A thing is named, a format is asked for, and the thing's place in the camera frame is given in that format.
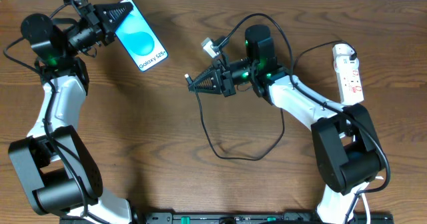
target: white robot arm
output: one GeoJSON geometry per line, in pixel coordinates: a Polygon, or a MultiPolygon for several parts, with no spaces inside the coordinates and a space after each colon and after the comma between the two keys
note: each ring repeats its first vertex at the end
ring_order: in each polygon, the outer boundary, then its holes
{"type": "Polygon", "coordinates": [[[92,5],[87,0],[64,0],[64,6],[50,17],[28,16],[21,26],[23,37],[8,47],[23,39],[30,42],[39,57],[36,68],[28,68],[40,74],[45,91],[34,127],[27,138],[10,145],[9,157],[37,214],[83,217],[93,223],[138,223],[129,201],[103,187],[99,169],[77,134],[89,76],[85,63],[76,55],[88,55],[96,43],[114,41],[115,30],[133,6],[92,5]],[[66,5],[74,7],[81,17],[79,22],[52,18],[66,5]],[[71,26],[60,30],[56,24],[71,26]],[[54,161],[64,162],[65,168],[42,172],[42,167],[54,161]]]}
{"type": "Polygon", "coordinates": [[[318,216],[327,223],[341,224],[351,220],[355,195],[364,190],[385,166],[385,160],[375,146],[378,138],[369,114],[358,104],[363,101],[363,93],[355,50],[343,41],[333,48],[334,69],[342,99],[342,103],[336,103],[305,86],[291,74],[292,70],[278,64],[267,26],[254,25],[246,29],[248,57],[232,63],[222,53],[223,43],[228,42],[230,35],[217,41],[206,39],[202,43],[212,58],[219,55],[222,58],[214,59],[212,66],[194,80],[186,75],[189,90],[227,97],[236,94],[234,85],[250,81],[258,97],[293,115],[312,132],[318,169],[327,184],[317,208],[318,216]],[[348,118],[344,118],[346,116],[374,133],[373,139],[367,138],[364,130],[352,125],[348,118]],[[354,140],[343,147],[341,138],[345,136],[354,140]]]}

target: white power strip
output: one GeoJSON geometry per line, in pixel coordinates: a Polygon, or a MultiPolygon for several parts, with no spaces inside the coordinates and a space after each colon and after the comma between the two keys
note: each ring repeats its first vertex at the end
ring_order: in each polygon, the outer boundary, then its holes
{"type": "Polygon", "coordinates": [[[347,44],[337,44],[332,48],[334,69],[340,89],[341,104],[354,105],[362,102],[363,90],[359,75],[359,59],[350,60],[354,53],[347,44]]]}

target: smartphone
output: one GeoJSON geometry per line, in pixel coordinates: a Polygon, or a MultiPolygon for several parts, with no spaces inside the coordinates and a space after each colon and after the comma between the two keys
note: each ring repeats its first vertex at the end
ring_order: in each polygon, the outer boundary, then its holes
{"type": "Polygon", "coordinates": [[[167,58],[167,51],[145,21],[132,0],[123,0],[133,5],[133,10],[117,28],[115,34],[125,47],[140,71],[149,68],[167,58]]]}

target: white cable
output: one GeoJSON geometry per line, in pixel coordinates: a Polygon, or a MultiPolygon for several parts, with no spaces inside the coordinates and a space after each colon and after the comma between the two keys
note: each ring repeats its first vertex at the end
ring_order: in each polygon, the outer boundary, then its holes
{"type": "Polygon", "coordinates": [[[365,206],[366,224],[371,224],[371,213],[369,212],[368,201],[366,200],[365,193],[362,193],[361,196],[363,200],[363,206],[365,206]]]}

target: wooden table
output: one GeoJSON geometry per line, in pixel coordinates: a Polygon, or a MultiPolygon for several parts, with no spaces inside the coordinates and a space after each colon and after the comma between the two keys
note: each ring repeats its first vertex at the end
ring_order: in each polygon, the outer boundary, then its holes
{"type": "MultiPolygon", "coordinates": [[[[90,0],[116,3],[120,0],[90,0]]],[[[169,52],[168,60],[140,73],[119,41],[82,57],[89,95],[78,133],[98,164],[104,186],[142,211],[271,212],[314,209],[324,190],[310,132],[285,114],[286,134],[262,161],[223,161],[211,152],[199,122],[193,77],[210,65],[200,43],[227,35],[243,17],[263,12],[285,30],[295,55],[344,39],[357,48],[365,101],[391,168],[392,182],[368,195],[375,211],[391,211],[396,223],[427,218],[427,2],[423,0],[135,0],[169,52]]],[[[22,20],[52,12],[61,0],[2,0],[0,46],[20,37],[22,20]]],[[[58,17],[77,18],[68,7],[58,17]]],[[[244,30],[226,51],[244,57],[244,30]]],[[[272,28],[280,60],[288,60],[272,28]]],[[[314,90],[339,100],[332,47],[312,51],[297,70],[314,90]]],[[[32,63],[27,42],[10,54],[32,63]]],[[[0,223],[57,223],[30,208],[7,149],[32,128],[43,92],[38,76],[0,56],[0,223]]],[[[233,97],[201,95],[216,149],[225,155],[257,155],[280,133],[280,114],[251,91],[233,97]]],[[[371,187],[380,185],[379,181],[371,187]]]]}

